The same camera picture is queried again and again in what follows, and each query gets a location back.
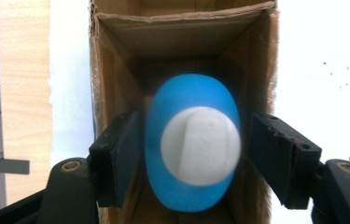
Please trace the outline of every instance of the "blue egg-shaped object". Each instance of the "blue egg-shaped object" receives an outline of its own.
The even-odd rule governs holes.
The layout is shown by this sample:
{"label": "blue egg-shaped object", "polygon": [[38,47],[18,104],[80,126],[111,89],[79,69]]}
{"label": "blue egg-shaped object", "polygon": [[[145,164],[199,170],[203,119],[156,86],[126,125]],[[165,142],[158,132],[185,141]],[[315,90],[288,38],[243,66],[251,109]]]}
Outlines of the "blue egg-shaped object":
{"label": "blue egg-shaped object", "polygon": [[162,204],[181,212],[199,212],[212,207],[223,197],[233,178],[232,170],[218,183],[192,185],[175,177],[165,165],[161,154],[165,127],[177,114],[196,106],[221,112],[240,131],[239,113],[230,92],[216,79],[198,74],[181,75],[165,82],[156,93],[147,115],[148,180]]}

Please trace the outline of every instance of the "wooden surface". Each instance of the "wooden surface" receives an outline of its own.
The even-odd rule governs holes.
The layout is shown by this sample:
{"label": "wooden surface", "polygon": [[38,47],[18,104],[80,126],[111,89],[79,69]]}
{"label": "wooden surface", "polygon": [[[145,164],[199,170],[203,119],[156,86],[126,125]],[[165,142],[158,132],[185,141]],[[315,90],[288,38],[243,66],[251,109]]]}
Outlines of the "wooden surface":
{"label": "wooden surface", "polygon": [[49,0],[0,0],[0,87],[6,159],[30,161],[6,175],[7,204],[43,189],[49,176]]}

